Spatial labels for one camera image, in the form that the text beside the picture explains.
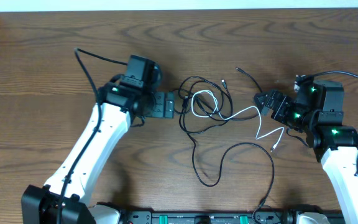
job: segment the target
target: green terminal block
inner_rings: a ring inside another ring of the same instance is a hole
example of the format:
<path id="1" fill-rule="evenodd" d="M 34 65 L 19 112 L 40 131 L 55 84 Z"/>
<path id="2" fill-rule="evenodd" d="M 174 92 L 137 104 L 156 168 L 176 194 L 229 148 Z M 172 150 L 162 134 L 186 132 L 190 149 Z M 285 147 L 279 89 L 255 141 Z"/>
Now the green terminal block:
<path id="1" fill-rule="evenodd" d="M 240 224 L 248 224 L 248 216 L 245 215 L 240 216 Z"/>
<path id="2" fill-rule="evenodd" d="M 160 215 L 160 224 L 168 224 L 168 215 Z"/>

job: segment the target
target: wood grain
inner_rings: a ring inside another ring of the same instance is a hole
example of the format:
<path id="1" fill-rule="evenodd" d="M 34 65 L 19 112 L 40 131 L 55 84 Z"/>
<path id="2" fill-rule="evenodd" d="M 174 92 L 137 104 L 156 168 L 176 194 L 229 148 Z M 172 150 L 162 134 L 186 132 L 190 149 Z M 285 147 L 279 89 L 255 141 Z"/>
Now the wood grain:
<path id="1" fill-rule="evenodd" d="M 296 74 L 324 70 L 358 73 L 358 9 L 0 13 L 0 223 L 21 223 L 20 199 L 42 186 L 70 152 L 88 122 L 93 95 L 73 48 L 126 61 L 131 54 L 158 62 L 162 90 L 192 75 L 224 78 L 234 110 L 251 104 L 257 89 L 293 95 Z M 83 56 L 97 85 L 125 67 Z M 358 81 L 339 75 L 346 89 L 344 124 L 358 131 Z M 212 121 L 189 116 L 191 129 Z M 231 145 L 270 148 L 277 134 L 255 141 L 258 121 L 229 122 L 196 136 L 203 180 L 216 180 Z M 264 118 L 262 132 L 278 127 Z M 227 155 L 221 183 L 202 186 L 191 168 L 192 143 L 173 120 L 147 119 L 115 148 L 92 203 L 154 210 L 253 210 L 270 180 L 267 157 L 251 147 Z M 331 183 L 313 151 L 284 136 L 273 153 L 275 183 L 267 204 L 316 204 L 338 210 Z"/>

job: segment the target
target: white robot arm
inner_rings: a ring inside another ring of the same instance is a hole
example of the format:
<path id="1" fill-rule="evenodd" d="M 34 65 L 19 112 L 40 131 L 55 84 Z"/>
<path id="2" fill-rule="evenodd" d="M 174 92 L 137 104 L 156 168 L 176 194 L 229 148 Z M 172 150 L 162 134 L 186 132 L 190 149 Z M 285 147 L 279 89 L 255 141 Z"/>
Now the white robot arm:
<path id="1" fill-rule="evenodd" d="M 321 165 L 333 184 L 346 223 L 358 223 L 358 177 L 356 147 L 328 149 Z"/>
<path id="2" fill-rule="evenodd" d="M 99 132 L 94 136 L 81 160 L 71 175 L 65 197 L 70 198 L 73 194 L 80 197 L 80 202 L 89 205 L 91 194 L 96 181 L 102 171 L 112 150 L 118 140 L 128 131 L 131 125 L 129 112 L 122 112 L 118 106 L 109 103 L 102 104 L 102 123 Z M 98 106 L 93 107 L 93 112 L 81 137 L 74 145 L 67 159 L 59 169 L 49 177 L 44 185 L 49 185 L 52 193 L 60 194 L 63 181 L 73 161 L 77 158 L 85 142 L 90 138 L 98 120 Z"/>

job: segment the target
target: white wall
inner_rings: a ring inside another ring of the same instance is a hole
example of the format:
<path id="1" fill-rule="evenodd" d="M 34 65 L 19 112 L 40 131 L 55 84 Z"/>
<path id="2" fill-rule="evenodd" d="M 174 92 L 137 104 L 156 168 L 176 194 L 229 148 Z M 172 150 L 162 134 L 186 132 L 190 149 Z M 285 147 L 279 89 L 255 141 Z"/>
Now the white wall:
<path id="1" fill-rule="evenodd" d="M 0 12 L 358 7 L 358 0 L 0 0 Z"/>

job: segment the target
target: cable connector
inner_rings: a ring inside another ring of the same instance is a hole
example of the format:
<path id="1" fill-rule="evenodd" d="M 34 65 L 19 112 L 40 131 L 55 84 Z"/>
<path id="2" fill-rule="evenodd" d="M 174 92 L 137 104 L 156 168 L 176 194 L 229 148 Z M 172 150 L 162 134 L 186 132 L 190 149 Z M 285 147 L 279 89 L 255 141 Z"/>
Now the cable connector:
<path id="1" fill-rule="evenodd" d="M 227 84 L 226 84 L 226 81 L 222 80 L 222 85 L 225 89 L 227 89 Z"/>
<path id="2" fill-rule="evenodd" d="M 241 68 L 239 68 L 239 67 L 236 67 L 236 70 L 239 71 L 239 72 L 241 72 L 241 73 L 243 73 L 243 74 L 246 73 L 245 71 L 243 71 L 243 69 L 241 69 Z"/>
<path id="3" fill-rule="evenodd" d="M 181 104 L 182 108 L 187 108 L 187 104 L 189 102 L 188 96 L 185 96 L 185 99 L 183 100 L 183 103 Z"/>
<path id="4" fill-rule="evenodd" d="M 277 147 L 277 143 L 272 146 L 272 148 L 270 149 L 270 152 L 273 152 L 273 150 L 274 150 L 276 147 Z"/>

